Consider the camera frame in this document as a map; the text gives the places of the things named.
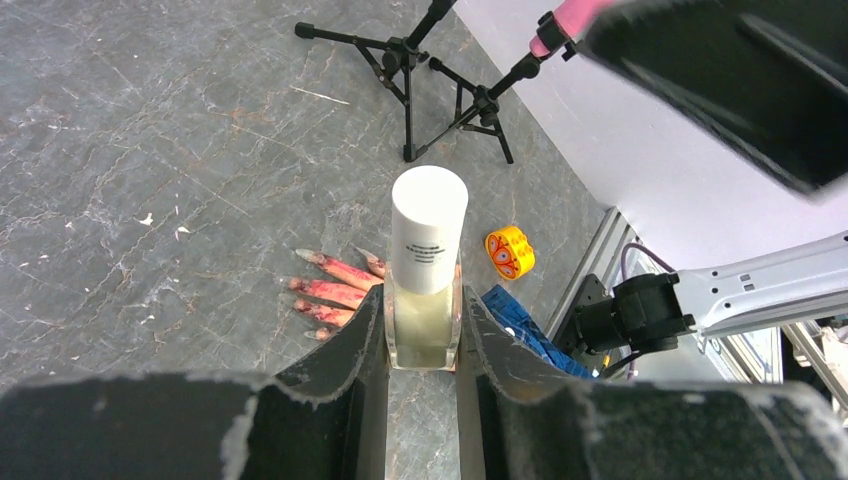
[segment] black tripod stand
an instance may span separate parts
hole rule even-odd
[[[415,27],[412,34],[406,38],[391,37],[387,42],[372,40],[370,38],[361,38],[354,35],[346,35],[343,33],[331,32],[329,30],[320,30],[315,28],[311,23],[299,22],[294,27],[294,33],[300,38],[325,38],[336,42],[347,43],[353,45],[359,50],[359,53],[365,57],[365,61],[371,65],[374,74],[380,80],[384,87],[391,90],[394,96],[403,104],[406,110],[406,144],[403,146],[403,159],[406,162],[413,162],[421,155],[424,155],[436,142],[441,140],[445,135],[454,129],[466,130],[471,132],[483,133],[498,137],[501,148],[503,149],[506,162],[514,163],[512,152],[509,150],[509,144],[506,141],[503,128],[498,119],[498,97],[509,90],[515,82],[525,78],[533,78],[539,74],[539,68],[544,60],[550,58],[552,53],[561,46],[566,46],[566,53],[563,55],[565,60],[571,58],[576,52],[571,39],[565,35],[557,25],[554,16],[548,12],[539,20],[539,29],[537,33],[539,38],[550,50],[550,54],[542,57],[536,57],[532,53],[527,54],[516,63],[498,83],[492,88],[484,87],[483,85],[474,86],[468,80],[462,78],[459,74],[449,69],[438,58],[431,58],[429,66],[456,82],[456,110],[454,113],[454,121],[436,138],[426,145],[415,148],[415,143],[412,140],[412,70],[421,62],[426,61],[430,55],[427,52],[418,50],[418,45],[424,40],[424,37],[430,33],[433,26],[436,25],[453,7],[456,0],[433,0],[430,8],[427,9],[427,14],[424,19]],[[383,64],[380,65],[374,55],[368,51],[369,48],[375,50],[383,50]],[[397,72],[403,73],[404,91],[392,80]],[[471,106],[462,110],[462,92],[467,90],[474,97]],[[480,116],[480,126],[472,125],[471,121],[475,117]]]
[[[446,77],[456,82],[456,109],[454,110],[453,123],[451,123],[442,133],[437,135],[436,138],[431,140],[430,143],[419,148],[415,153],[415,157],[420,157],[426,153],[430,147],[452,130],[460,129],[498,137],[498,141],[501,143],[501,148],[504,152],[504,157],[506,157],[506,163],[510,165],[515,163],[515,160],[512,158],[512,152],[509,150],[509,143],[506,141],[506,136],[503,133],[501,122],[498,119],[498,111],[500,111],[498,97],[509,90],[515,82],[525,78],[533,78],[538,75],[539,65],[541,63],[541,60],[528,54],[519,60],[519,62],[512,67],[510,72],[496,83],[494,87],[487,88],[483,85],[477,85],[475,87],[471,82],[462,78],[458,73],[446,67],[445,64],[438,58],[431,58],[429,63],[431,69],[444,74]],[[473,95],[474,101],[470,107],[463,111],[462,92],[464,90],[468,90],[468,92]],[[480,116],[481,126],[478,127],[477,125],[471,125],[471,120],[474,120],[474,118],[478,115]]]
[[[365,57],[365,61],[371,65],[374,74],[384,87],[391,90],[394,96],[403,104],[406,110],[406,144],[403,146],[403,159],[412,162],[419,157],[420,153],[412,141],[412,70],[418,63],[424,62],[430,55],[418,50],[418,45],[430,30],[445,18],[456,0],[433,0],[427,14],[421,20],[415,30],[406,38],[391,37],[387,42],[361,38],[354,35],[331,32],[315,28],[311,23],[299,22],[294,27],[294,33],[300,38],[325,38],[336,42],[353,45],[359,53]],[[369,48],[383,50],[383,64],[380,65],[374,55],[368,51]],[[400,71],[403,73],[403,90],[392,80]]]

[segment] pink handle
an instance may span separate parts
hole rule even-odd
[[[612,3],[615,0],[565,0],[554,10],[554,20],[569,37],[574,38],[595,20],[601,10]],[[550,52],[537,36],[530,41],[530,53],[541,58]]]

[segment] white bottle cap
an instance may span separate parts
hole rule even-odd
[[[422,166],[404,172],[392,187],[392,278],[419,295],[453,281],[468,188],[455,173]]]

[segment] black cable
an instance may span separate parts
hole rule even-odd
[[[610,378],[615,375],[616,372],[621,370],[625,365],[636,360],[637,358],[642,356],[642,352],[633,352],[630,355],[622,358],[621,360],[613,363],[609,367],[605,368],[604,371],[601,372],[601,378]]]

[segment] white cylindrical bottle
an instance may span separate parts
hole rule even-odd
[[[436,166],[407,170],[392,188],[391,262],[395,283],[431,295],[454,277],[468,189]]]
[[[395,181],[384,286],[386,341],[395,368],[453,365],[462,301],[459,244],[467,206],[468,189],[450,170],[417,167]]]

